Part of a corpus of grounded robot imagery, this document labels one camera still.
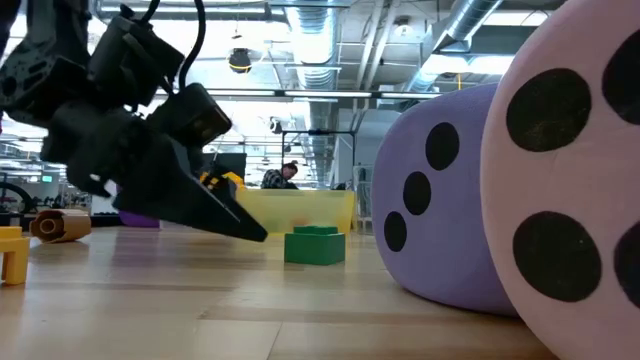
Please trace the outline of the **small yellow toy cube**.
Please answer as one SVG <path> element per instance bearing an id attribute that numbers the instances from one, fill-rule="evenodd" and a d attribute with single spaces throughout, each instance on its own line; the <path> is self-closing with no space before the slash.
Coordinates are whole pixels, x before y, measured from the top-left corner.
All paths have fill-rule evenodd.
<path id="1" fill-rule="evenodd" d="M 20 285 L 26 281 L 30 239 L 21 227 L 0 226 L 0 283 Z"/>

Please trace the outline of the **black aluminium frame rails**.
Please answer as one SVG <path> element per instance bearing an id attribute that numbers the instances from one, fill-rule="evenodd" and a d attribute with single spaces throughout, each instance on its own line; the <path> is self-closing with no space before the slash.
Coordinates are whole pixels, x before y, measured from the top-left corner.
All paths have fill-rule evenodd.
<path id="1" fill-rule="evenodd" d="M 0 213 L 0 226 L 20 226 L 23 231 L 27 231 L 29 223 L 34 220 L 35 214 Z M 93 227 L 115 227 L 122 226 L 123 222 L 116 214 L 91 216 Z"/>

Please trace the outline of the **long ceiling light strip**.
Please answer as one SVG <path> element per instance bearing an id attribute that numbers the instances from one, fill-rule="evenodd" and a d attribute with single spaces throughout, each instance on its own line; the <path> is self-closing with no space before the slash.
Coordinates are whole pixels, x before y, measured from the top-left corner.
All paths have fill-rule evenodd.
<path id="1" fill-rule="evenodd" d="M 318 98 L 318 99 L 389 99 L 428 100 L 441 96 L 438 92 L 380 92 L 380 91 L 329 91 L 329 90 L 261 90 L 261 89 L 206 89 L 214 97 L 275 97 L 275 98 Z"/>

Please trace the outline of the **brown wooden cylinder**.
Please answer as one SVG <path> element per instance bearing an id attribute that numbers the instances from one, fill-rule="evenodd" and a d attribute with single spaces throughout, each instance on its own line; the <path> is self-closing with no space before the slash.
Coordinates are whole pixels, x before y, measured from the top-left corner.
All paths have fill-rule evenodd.
<path id="1" fill-rule="evenodd" d="M 77 209 L 43 210 L 30 222 L 29 231 L 43 244 L 73 242 L 91 233 L 91 218 Z"/>

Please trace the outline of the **yellow plastic bin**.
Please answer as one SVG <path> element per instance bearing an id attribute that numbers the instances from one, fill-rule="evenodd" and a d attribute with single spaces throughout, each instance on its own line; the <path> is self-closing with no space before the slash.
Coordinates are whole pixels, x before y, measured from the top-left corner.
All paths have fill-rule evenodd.
<path id="1" fill-rule="evenodd" d="M 346 190 L 243 189 L 236 192 L 236 200 L 269 233 L 309 225 L 349 233 L 356 198 Z"/>

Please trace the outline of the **purple foam die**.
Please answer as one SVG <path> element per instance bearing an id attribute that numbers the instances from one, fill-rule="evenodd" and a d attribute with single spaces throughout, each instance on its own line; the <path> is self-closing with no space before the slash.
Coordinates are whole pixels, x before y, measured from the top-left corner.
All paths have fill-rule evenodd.
<path id="1" fill-rule="evenodd" d="M 424 101 L 402 113 L 372 175 L 377 248 L 403 288 L 444 305 L 515 316 L 486 240 L 480 148 L 496 85 Z"/>

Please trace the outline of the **pink foam die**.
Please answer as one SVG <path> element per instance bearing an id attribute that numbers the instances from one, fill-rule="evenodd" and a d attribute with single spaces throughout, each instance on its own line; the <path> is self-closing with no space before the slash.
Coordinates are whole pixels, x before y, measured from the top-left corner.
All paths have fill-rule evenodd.
<path id="1" fill-rule="evenodd" d="M 640 360 L 640 0 L 566 0 L 502 77 L 481 146 L 499 278 L 560 360 Z"/>

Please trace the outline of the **person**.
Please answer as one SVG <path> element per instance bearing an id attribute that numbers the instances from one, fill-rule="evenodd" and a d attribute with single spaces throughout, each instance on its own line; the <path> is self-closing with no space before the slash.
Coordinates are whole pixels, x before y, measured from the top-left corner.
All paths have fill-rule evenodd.
<path id="1" fill-rule="evenodd" d="M 298 173 L 295 162 L 284 164 L 280 169 L 267 170 L 261 182 L 262 189 L 297 189 L 290 180 Z"/>

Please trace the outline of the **black frame stand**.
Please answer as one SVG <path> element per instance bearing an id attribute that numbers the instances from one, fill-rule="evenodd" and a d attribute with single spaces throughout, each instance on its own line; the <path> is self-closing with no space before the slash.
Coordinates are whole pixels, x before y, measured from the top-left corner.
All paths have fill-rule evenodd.
<path id="1" fill-rule="evenodd" d="M 356 132 L 331 129 L 283 130 L 280 134 L 280 159 L 290 146 L 299 146 L 303 151 L 304 165 L 311 168 L 320 188 L 329 188 L 334 183 L 335 161 L 338 145 L 343 143 L 351 151 L 351 165 L 356 165 Z"/>

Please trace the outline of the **silver ventilation duct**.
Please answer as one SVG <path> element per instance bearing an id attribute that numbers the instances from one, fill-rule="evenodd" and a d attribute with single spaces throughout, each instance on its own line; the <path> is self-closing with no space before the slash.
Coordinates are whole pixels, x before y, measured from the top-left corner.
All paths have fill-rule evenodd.
<path id="1" fill-rule="evenodd" d="M 431 24 L 420 44 L 421 64 L 403 92 L 424 93 L 443 73 L 464 73 L 472 37 L 503 0 L 455 0 L 449 16 Z"/>
<path id="2" fill-rule="evenodd" d="M 292 30 L 292 53 L 303 90 L 337 89 L 338 11 L 333 8 L 291 7 L 286 10 Z M 327 187 L 333 165 L 335 136 L 312 136 L 311 154 L 319 187 Z"/>

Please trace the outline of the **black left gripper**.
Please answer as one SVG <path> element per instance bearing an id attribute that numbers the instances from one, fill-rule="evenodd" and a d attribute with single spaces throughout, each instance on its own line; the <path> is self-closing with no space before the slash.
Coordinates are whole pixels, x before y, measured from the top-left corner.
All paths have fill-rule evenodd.
<path id="1" fill-rule="evenodd" d="M 49 124 L 42 156 L 64 164 L 82 191 L 109 198 L 105 185 L 113 182 L 118 210 L 263 242 L 267 231 L 237 202 L 233 183 L 213 175 L 209 190 L 192 175 L 186 149 L 164 136 L 172 123 L 158 110 L 143 118 L 124 109 L 64 106 Z"/>

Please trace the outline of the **purple plastic bucket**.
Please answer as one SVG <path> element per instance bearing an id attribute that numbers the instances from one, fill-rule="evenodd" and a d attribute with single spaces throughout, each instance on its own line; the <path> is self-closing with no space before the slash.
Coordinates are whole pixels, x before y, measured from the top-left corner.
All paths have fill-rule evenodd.
<path id="1" fill-rule="evenodd" d="M 125 226 L 136 228 L 159 228 L 160 221 L 154 218 L 133 214 L 130 212 L 119 211 L 119 218 Z"/>

